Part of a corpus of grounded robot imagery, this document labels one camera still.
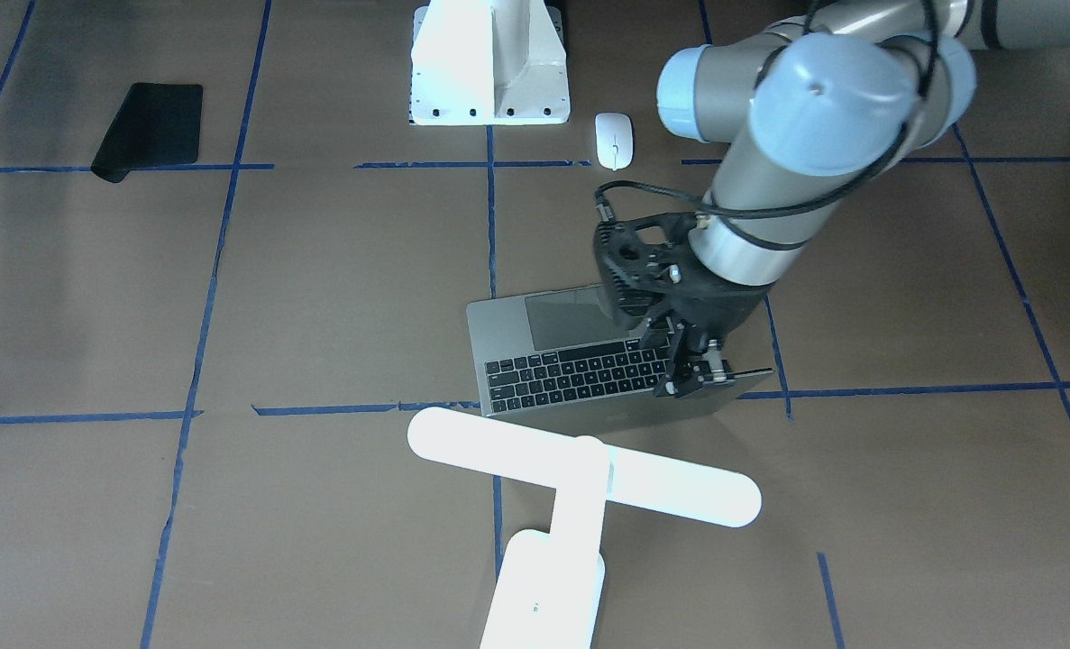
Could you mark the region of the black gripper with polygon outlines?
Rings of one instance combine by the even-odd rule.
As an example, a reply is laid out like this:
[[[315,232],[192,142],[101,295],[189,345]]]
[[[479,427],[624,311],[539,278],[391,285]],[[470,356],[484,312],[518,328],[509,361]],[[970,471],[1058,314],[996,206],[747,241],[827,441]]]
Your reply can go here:
[[[654,397],[686,398],[694,388],[733,385],[721,342],[752,314],[771,287],[728,282],[703,267],[668,267],[645,279],[639,288],[651,296],[647,328],[670,334],[664,377],[658,378]],[[688,344],[690,331],[694,342]],[[690,351],[696,343],[704,351]]]

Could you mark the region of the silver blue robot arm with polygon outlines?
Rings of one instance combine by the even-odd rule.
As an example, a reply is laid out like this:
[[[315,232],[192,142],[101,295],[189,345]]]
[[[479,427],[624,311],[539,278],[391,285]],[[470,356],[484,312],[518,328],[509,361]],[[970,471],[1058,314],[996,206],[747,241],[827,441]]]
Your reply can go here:
[[[668,132],[723,142],[710,188],[633,279],[655,293],[655,395],[727,385],[721,344],[849,194],[939,139],[975,94],[973,50],[1070,48],[1070,1],[815,1],[729,46],[681,50]]]

